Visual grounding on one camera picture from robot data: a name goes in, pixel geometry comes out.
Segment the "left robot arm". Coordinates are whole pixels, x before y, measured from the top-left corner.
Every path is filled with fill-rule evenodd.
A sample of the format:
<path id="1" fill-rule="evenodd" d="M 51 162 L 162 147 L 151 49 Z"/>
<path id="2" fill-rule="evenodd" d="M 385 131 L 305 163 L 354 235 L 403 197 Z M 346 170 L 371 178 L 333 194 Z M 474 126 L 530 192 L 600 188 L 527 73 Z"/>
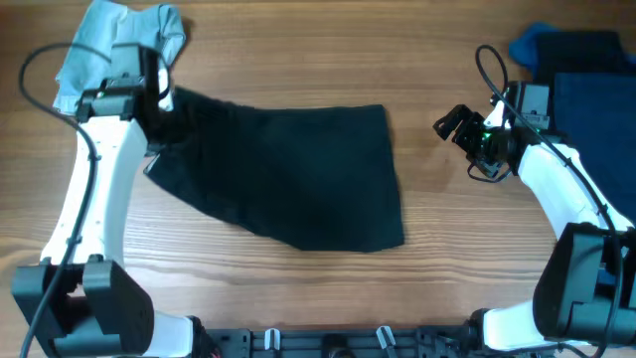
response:
<path id="1" fill-rule="evenodd" d="M 134 43 L 115 45 L 105 61 L 105 78 L 63 116 L 78 147 L 58 223 L 39 262 L 13 276 L 28 323 L 20 353 L 39 344 L 49 357 L 214 357 L 201 321 L 156 310 L 123 259 L 136 170 L 175 133 L 174 114 L 160 105 L 171 89 L 169 65 Z"/>

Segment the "black garment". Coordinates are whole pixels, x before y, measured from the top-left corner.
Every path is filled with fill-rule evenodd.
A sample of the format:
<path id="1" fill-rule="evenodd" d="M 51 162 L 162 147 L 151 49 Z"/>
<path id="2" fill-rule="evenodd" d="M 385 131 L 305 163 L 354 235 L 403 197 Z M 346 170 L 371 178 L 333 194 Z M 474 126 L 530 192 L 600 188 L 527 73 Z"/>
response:
<path id="1" fill-rule="evenodd" d="M 196 210 L 303 251 L 403 245 L 398 179 L 380 104 L 261 109 L 186 89 L 184 139 L 146 175 Z"/>

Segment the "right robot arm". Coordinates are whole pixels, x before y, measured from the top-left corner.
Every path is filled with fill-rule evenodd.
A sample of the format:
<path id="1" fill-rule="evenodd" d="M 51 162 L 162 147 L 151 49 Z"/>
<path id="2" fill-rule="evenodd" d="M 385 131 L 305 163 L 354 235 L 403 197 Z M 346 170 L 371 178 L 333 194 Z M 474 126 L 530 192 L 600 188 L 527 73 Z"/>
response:
<path id="1" fill-rule="evenodd" d="M 487 356 L 634 346 L 635 227 L 592 182 L 564 135 L 500 104 L 488 116 L 458 104 L 433 128 L 492 181 L 508 164 L 556 235 L 532 298 L 474 312 L 453 333 L 454 346 Z"/>

